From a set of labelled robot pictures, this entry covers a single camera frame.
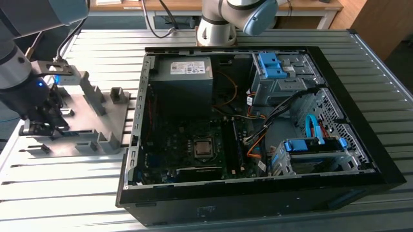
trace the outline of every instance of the slotted table surface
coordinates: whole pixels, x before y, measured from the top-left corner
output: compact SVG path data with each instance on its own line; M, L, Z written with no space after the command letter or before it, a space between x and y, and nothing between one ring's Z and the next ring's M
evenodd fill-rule
M343 209L242 221L165 226L165 229L385 231L413 227L413 99L357 35L335 30L275 30L259 37L238 33L240 46L320 46L384 143L408 183ZM146 46L196 46L196 32L158 39L146 30L83 30L66 58L91 73L102 91L124 87L137 96ZM130 103L133 118L136 100ZM126 123L124 143L130 141ZM15 131L0 156L2 231L134 231L148 228L116 207L122 155L23 159Z

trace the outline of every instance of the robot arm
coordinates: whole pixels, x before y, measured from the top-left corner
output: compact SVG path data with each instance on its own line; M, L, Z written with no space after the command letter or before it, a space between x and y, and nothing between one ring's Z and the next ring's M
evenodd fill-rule
M57 85L49 86L43 77L71 71L63 63L31 63L13 40L71 25L87 14L86 0L0 1L0 100L30 123L23 134L50 136L67 127ZM50 66L59 66L61 71L50 71Z
M275 22L276 0L204 0L197 39L204 46L236 43L236 27L248 35L260 35Z

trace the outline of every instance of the metal bracket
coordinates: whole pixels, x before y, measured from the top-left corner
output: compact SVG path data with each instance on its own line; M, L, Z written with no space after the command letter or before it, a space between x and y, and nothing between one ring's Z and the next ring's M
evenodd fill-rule
M51 62L38 60L33 62L33 74L35 77L46 77L49 75L73 75L74 69L65 62Z

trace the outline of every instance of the wooden desk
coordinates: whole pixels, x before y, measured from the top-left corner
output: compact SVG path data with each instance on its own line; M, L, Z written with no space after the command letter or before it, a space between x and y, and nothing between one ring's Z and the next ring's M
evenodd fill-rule
M196 16L202 15L202 0L164 0L173 15ZM292 16L321 16L319 29L329 29L335 16L343 10L343 4L339 0L324 3L319 0L292 0ZM168 13L158 0L148 0L148 10L150 23L154 24L153 17L166 16ZM90 16L121 16L144 15L142 2L125 0L122 4L97 6L97 0L91 0ZM289 4L280 6L277 16L289 16Z

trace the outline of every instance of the table leg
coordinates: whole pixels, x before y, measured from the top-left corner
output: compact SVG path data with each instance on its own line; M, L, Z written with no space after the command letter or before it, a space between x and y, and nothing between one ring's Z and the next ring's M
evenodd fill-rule
M146 21L146 24L148 24L148 30L150 29L150 26L149 26L149 23L150 25L153 26L153 29L157 29L157 26L156 26L156 11L149 11L149 22Z
M336 14L337 14L337 11L327 11L327 13L325 13L325 15L324 15L324 17L320 21L317 29L329 29L331 28Z

